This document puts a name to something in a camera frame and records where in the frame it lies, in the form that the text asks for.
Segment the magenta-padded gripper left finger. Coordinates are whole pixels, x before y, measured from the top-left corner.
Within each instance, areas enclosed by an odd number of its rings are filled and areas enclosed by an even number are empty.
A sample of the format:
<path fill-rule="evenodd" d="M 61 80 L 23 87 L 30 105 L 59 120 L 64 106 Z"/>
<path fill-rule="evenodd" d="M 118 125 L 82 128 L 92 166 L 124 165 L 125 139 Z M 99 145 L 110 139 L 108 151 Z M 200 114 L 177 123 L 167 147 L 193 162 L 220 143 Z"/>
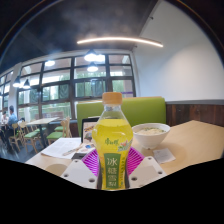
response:
<path fill-rule="evenodd" d="M 61 177 L 84 188 L 96 189 L 100 165 L 96 150 L 92 150 L 82 159 L 74 159 Z"/>

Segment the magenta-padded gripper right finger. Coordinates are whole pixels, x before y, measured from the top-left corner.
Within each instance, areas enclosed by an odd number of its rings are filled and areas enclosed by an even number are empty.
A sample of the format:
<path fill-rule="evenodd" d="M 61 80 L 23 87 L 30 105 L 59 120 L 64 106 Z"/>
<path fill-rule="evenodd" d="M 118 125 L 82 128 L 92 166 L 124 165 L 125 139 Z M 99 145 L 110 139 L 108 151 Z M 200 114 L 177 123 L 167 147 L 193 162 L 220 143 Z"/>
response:
<path fill-rule="evenodd" d="M 165 176 L 165 171 L 152 156 L 144 157 L 138 150 L 130 148 L 126 161 L 128 189 L 143 187 Z"/>

